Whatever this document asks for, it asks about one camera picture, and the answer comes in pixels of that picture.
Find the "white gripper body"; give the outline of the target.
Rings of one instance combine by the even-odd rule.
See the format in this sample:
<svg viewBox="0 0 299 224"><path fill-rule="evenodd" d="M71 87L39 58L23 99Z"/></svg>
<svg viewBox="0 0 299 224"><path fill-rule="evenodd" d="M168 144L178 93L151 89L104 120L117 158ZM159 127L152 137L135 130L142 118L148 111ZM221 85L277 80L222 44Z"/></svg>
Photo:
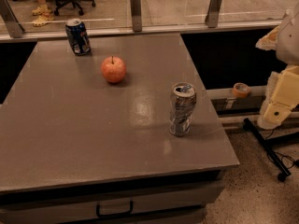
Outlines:
<svg viewBox="0 0 299 224"><path fill-rule="evenodd" d="M286 11L279 26L276 55L284 63L299 64L299 3Z"/></svg>

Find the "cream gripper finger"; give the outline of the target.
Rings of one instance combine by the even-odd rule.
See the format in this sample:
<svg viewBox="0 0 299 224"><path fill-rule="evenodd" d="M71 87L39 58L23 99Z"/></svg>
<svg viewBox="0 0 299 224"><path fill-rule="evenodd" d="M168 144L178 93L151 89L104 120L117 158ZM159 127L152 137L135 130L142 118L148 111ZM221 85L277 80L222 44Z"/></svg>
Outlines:
<svg viewBox="0 0 299 224"><path fill-rule="evenodd" d="M266 130L275 129L298 105L299 66L288 65L280 73L272 72L257 120L258 126Z"/></svg>
<svg viewBox="0 0 299 224"><path fill-rule="evenodd" d="M267 35L258 40L255 47L262 50L275 50L277 48L279 27L272 29Z"/></svg>

